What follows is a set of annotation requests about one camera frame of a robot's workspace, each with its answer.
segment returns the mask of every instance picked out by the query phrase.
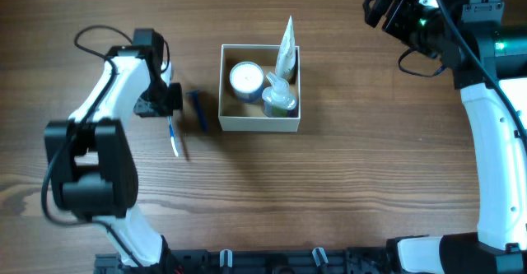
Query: wooden tabletop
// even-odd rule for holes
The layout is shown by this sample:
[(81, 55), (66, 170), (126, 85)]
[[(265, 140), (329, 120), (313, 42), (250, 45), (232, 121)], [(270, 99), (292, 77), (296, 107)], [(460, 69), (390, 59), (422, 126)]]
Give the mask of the wooden tabletop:
[[(73, 46), (83, 27), (153, 27), (170, 44), (175, 80), (205, 91), (212, 131), (188, 100), (175, 158), (164, 118), (133, 117), (127, 137), (138, 203), (172, 249), (345, 248), (405, 235), (474, 231), (478, 179), (467, 115), (450, 72), (400, 72), (405, 47), (363, 21), (363, 0), (0, 0), (0, 273), (91, 273), (113, 253), (97, 229), (41, 215), (44, 127), (66, 118), (102, 63)], [(525, 0), (506, 0), (525, 23)], [(279, 44), (292, 15), (302, 59), (298, 133), (221, 132), (222, 44)], [(101, 52), (124, 43), (95, 31)], [(433, 72), (438, 62), (406, 62)]]

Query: wire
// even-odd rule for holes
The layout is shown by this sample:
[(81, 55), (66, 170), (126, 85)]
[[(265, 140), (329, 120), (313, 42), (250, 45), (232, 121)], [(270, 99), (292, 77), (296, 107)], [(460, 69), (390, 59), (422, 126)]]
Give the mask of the wire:
[(415, 48), (410, 48), (410, 49), (407, 49), (402, 55), (401, 57), (399, 57), (399, 60), (398, 60), (398, 65), (399, 65), (399, 69), (401, 70), (401, 72), (406, 72), (408, 74), (411, 74), (413, 76), (418, 76), (418, 77), (435, 77), (435, 76), (438, 76), (440, 75), (443, 71), (446, 70), (446, 66), (445, 65), (441, 65), (441, 67), (439, 67), (436, 72), (434, 72), (433, 74), (431, 75), (425, 75), (425, 74), (421, 74), (419, 72), (412, 72), (412, 71), (409, 71), (408, 69), (404, 68), (402, 65), (401, 65), (401, 62), (403, 61), (403, 59), (405, 59), (409, 54), (413, 53), (417, 51)]
[(500, 97), (501, 101), (509, 111), (509, 114), (512, 117), (512, 120), (514, 121), (515, 126), (518, 128), (518, 133), (520, 135), (520, 139), (524, 144), (525, 153), (527, 154), (527, 132), (525, 131), (525, 127), (523, 123), (521, 122), (520, 116), (517, 114), (514, 106), (512, 105), (511, 101), (503, 92), (500, 85), (497, 81), (494, 80), (494, 78), (491, 77), (491, 75), (487, 72), (485, 67), (479, 62), (478, 58), (470, 49), (469, 45), (465, 40), (463, 39), (463, 36), (460, 34), (458, 28), (455, 26), (454, 22), (452, 21), (452, 18), (450, 18), (450, 15), (448, 11), (446, 10), (445, 2), (443, 0), (437, 0), (437, 5), (441, 9), (441, 13), (443, 14), (443, 18), (445, 19), (446, 24), (450, 27), (452, 33), (454, 34), (455, 38), (458, 40), (458, 43), (460, 45), (460, 48), (463, 50), (463, 52), (469, 56), (470, 61), (472, 64), (479, 69), (483, 73), (483, 77), (488, 82), (488, 84), (491, 85), (492, 89), (496, 92), (496, 94)]
[(61, 145), (61, 147), (58, 149), (58, 151), (54, 154), (53, 158), (49, 162), (48, 171), (44, 177), (44, 181), (42, 183), (42, 189), (40, 191), (40, 204), (42, 206), (42, 212), (44, 213), (44, 216), (48, 221), (55, 225), (60, 226), (76, 226), (76, 225), (88, 225), (88, 224), (96, 224), (96, 225), (102, 225), (105, 227), (106, 231), (114, 237), (115, 241), (118, 243), (118, 245), (123, 249), (123, 251), (132, 259), (133, 262), (138, 267), (142, 267), (142, 264), (139, 262), (139, 260), (133, 255), (133, 253), (124, 245), (123, 240), (120, 239), (120, 237), (115, 233), (114, 229), (110, 224), (107, 224), (103, 221), (62, 221), (59, 219), (54, 218), (51, 213), (49, 212), (48, 208), (48, 189), (49, 189), (49, 182), (51, 181), (51, 175), (53, 174), (55, 165), (57, 164), (57, 160), (62, 156), (62, 154), (71, 146), (72, 141), (75, 140), (75, 137), (77, 135), (78, 129), (81, 128), (84, 124), (86, 124), (87, 120), (95, 113), (97, 107), (99, 106), (99, 103), (102, 101), (102, 99), (105, 97), (106, 93), (110, 89), (110, 87), (113, 85), (114, 80), (117, 76), (118, 69), (117, 65), (108, 58), (106, 55), (102, 53), (98, 53), (92, 49), (86, 48), (78, 43), (79, 38), (85, 34), (89, 30), (94, 29), (107, 29), (112, 30), (120, 35), (122, 35), (130, 44), (132, 43), (132, 40), (121, 30), (118, 30), (111, 26), (103, 26), (103, 25), (97, 25), (97, 26), (88, 26), (87, 28), (79, 31), (77, 35), (75, 36), (75, 39), (73, 40), (73, 43), (77, 48), (79, 48), (82, 51), (85, 51), (87, 53), (90, 53), (92, 55), (95, 55), (99, 58), (102, 58), (106, 62), (108, 62), (111, 66), (111, 73), (110, 73), (110, 79), (106, 82), (103, 89), (100, 91), (99, 95), (94, 100), (93, 104), (90, 106), (90, 108), (87, 110), (86, 115), (81, 119), (79, 124), (72, 130), (71, 133), (68, 134), (66, 141)]
[(166, 66), (165, 66), (165, 69), (161, 70), (161, 73), (166, 72), (166, 70), (168, 69), (168, 64), (170, 63), (170, 49), (168, 49), (168, 43), (166, 42), (166, 40), (163, 39), (163, 41), (165, 42), (165, 46), (166, 46)]

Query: open box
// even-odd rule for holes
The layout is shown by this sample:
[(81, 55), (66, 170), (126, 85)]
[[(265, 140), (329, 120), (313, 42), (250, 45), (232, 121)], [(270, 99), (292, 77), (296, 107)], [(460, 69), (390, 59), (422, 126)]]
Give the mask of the open box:
[[(269, 118), (262, 111), (263, 101), (246, 104), (239, 101), (232, 89), (231, 69), (240, 62), (258, 64), (263, 75), (274, 73), (279, 45), (265, 44), (224, 44), (220, 67), (220, 98), (218, 118), (223, 131), (296, 132), (301, 116), (300, 48), (296, 46), (295, 74), (289, 81), (289, 90), (298, 99), (297, 116), (294, 118)], [(263, 86), (271, 86), (264, 77)]]

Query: clear plastic bottle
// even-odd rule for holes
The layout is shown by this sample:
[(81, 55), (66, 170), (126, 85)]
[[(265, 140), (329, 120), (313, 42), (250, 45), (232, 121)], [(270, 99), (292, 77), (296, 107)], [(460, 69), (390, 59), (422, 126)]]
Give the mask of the clear plastic bottle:
[(272, 72), (267, 74), (271, 86), (263, 90), (263, 113), (270, 118), (296, 117), (296, 97), (289, 92), (289, 83)]

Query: white box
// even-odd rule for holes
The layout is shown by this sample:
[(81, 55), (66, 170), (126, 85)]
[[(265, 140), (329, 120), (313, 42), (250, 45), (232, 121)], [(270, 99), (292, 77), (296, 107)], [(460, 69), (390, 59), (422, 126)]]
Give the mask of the white box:
[[(279, 45), (266, 44), (224, 44), (222, 45), (222, 64), (220, 66), (220, 98), (218, 118), (223, 131), (296, 132), (301, 117), (301, 77), (300, 48), (296, 46), (295, 75), (289, 89), (298, 99), (298, 116), (295, 118), (269, 118), (262, 111), (263, 101), (246, 104), (239, 101), (230, 82), (231, 69), (240, 62), (251, 61), (258, 64), (263, 74), (274, 72)], [(264, 86), (271, 86), (267, 77)]]

